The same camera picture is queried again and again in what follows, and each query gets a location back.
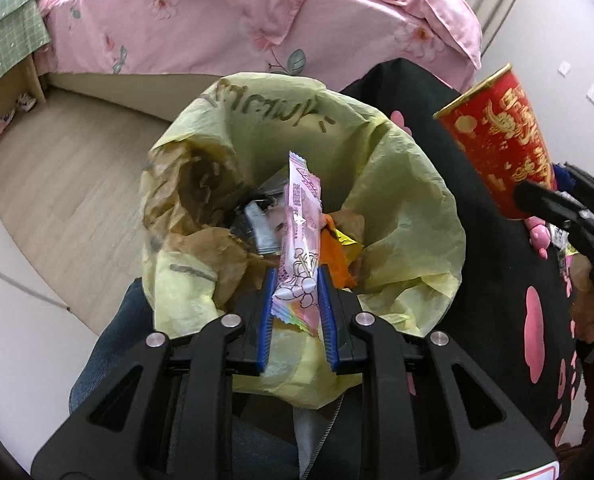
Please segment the hand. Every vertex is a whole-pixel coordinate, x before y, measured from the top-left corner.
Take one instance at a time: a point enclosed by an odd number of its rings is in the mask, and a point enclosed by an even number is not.
[[[575,254],[570,263],[570,279],[577,289],[572,306],[575,337],[586,343],[594,342],[594,284],[590,280],[590,261]]]

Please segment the pink blanket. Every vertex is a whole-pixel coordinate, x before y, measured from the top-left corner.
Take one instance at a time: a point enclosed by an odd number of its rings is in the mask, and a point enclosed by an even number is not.
[[[286,72],[341,90],[403,57],[460,91],[480,67],[463,0],[39,0],[40,73]]]

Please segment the green checkered fabric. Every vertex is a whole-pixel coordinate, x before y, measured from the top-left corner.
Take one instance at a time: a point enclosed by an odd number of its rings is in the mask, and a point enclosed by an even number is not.
[[[0,77],[49,42],[34,0],[0,0]]]

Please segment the red cup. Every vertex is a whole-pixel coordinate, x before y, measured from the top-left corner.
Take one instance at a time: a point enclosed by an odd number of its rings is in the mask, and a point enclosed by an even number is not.
[[[510,63],[433,117],[466,154],[505,217],[530,216],[513,200],[513,190],[523,180],[556,188],[533,107]]]

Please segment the metal bolt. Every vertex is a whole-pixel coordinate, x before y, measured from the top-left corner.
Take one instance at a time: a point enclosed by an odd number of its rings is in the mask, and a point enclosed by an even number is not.
[[[153,332],[146,338],[146,344],[151,348],[162,346],[166,342],[166,336],[161,332]]]
[[[241,318],[237,314],[226,314],[221,317],[221,324],[228,328],[235,328],[241,323]]]
[[[450,339],[444,332],[440,332],[436,330],[430,335],[430,340],[433,342],[434,345],[437,346],[446,346]]]
[[[360,312],[355,316],[355,321],[361,326],[370,326],[375,322],[375,316],[370,312]]]

